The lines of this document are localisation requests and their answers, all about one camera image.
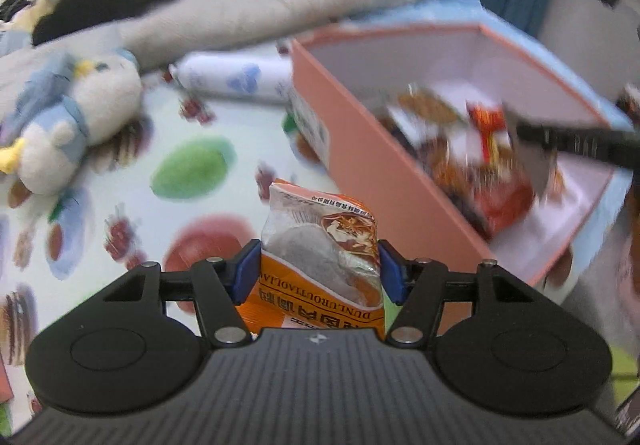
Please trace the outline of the snacks inside box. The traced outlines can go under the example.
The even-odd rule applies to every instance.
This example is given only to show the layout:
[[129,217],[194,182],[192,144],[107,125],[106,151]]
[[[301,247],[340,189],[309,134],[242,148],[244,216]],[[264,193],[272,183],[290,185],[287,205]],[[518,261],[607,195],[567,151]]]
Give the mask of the snacks inside box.
[[544,191],[535,191],[501,106],[460,109],[429,88],[410,87],[386,103],[380,122],[486,241],[524,219],[537,200],[559,204],[567,195],[557,164]]

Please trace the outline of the penguin plush toy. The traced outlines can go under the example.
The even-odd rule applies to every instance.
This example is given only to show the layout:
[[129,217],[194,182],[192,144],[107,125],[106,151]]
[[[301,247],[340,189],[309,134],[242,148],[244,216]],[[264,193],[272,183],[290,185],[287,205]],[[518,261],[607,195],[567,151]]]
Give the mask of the penguin plush toy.
[[1,172],[32,194],[62,192],[88,150],[137,116],[142,90],[139,63],[127,50],[52,55],[1,121]]

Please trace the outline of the orange braised meat snack packet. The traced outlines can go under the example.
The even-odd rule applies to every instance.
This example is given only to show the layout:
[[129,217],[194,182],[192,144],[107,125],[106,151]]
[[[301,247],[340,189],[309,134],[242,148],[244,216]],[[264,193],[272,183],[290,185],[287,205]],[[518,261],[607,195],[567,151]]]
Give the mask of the orange braised meat snack packet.
[[260,246],[257,281],[239,306],[251,333],[371,328],[385,335],[378,234],[366,206],[275,180]]

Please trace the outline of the pink storage box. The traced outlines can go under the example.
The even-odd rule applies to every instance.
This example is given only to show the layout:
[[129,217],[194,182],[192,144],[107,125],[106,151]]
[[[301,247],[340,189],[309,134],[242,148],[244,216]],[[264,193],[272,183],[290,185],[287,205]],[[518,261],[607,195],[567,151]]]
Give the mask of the pink storage box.
[[604,103],[533,42],[480,23],[327,29],[292,45],[292,106],[334,182],[407,257],[469,271],[493,257],[537,283],[591,221],[612,223],[628,181],[562,156],[547,193],[512,158],[505,110],[603,127]]

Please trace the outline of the white cylindrical bottle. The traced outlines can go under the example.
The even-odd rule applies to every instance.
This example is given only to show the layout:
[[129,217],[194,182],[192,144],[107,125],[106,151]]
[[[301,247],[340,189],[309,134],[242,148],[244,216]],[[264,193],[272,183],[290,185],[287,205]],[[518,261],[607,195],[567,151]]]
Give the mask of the white cylindrical bottle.
[[294,92],[288,58],[238,52],[192,52],[168,66],[184,90],[286,103]]

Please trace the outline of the grey duvet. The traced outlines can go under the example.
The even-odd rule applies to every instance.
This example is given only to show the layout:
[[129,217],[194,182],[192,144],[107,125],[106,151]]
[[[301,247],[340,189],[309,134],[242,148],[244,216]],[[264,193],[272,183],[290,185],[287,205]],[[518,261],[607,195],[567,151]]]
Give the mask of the grey duvet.
[[195,51],[230,49],[293,35],[354,14],[420,0],[172,0],[120,20],[24,48],[1,60],[1,97],[13,101],[27,78],[56,51],[101,55],[123,48],[142,72]]

